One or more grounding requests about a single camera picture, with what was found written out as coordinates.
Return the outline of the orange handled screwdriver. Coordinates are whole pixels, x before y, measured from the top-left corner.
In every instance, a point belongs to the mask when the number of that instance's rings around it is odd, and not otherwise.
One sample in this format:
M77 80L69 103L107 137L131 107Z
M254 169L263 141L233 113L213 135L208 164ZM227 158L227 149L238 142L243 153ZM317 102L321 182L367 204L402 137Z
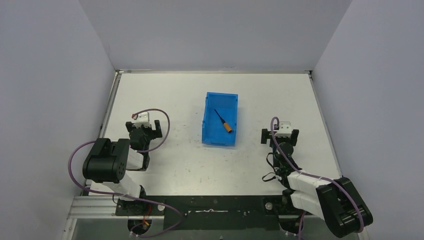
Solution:
M233 129L230 127L230 125L221 117L221 115L218 113L216 109L214 109L215 113L218 115L222 125L224 126L225 130L230 134L233 132Z

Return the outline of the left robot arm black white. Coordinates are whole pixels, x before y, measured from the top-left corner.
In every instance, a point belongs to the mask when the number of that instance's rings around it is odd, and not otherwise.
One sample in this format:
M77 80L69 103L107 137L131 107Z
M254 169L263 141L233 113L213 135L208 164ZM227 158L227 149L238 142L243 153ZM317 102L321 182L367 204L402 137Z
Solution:
M136 183L128 171L146 171L150 156L148 150L152 140L162 138L159 120L154 121L155 128L147 120L128 121L125 127L129 138L111 141L109 138L98 138L86 157L82 173L87 180L102 184L119 199L129 201L128 208L137 216L148 210L148 201L142 185Z

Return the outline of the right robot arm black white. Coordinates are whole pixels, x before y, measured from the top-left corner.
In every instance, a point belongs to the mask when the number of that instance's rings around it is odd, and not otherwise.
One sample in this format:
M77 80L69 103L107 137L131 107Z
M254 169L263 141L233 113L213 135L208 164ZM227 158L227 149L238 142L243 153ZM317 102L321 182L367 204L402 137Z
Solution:
M272 149L268 164L274 179L285 187L282 209L290 215L300 210L319 217L337 238L371 225L373 215L349 178L314 177L295 163L292 155L298 135L299 130L289 126L261 130L261 144L269 143Z

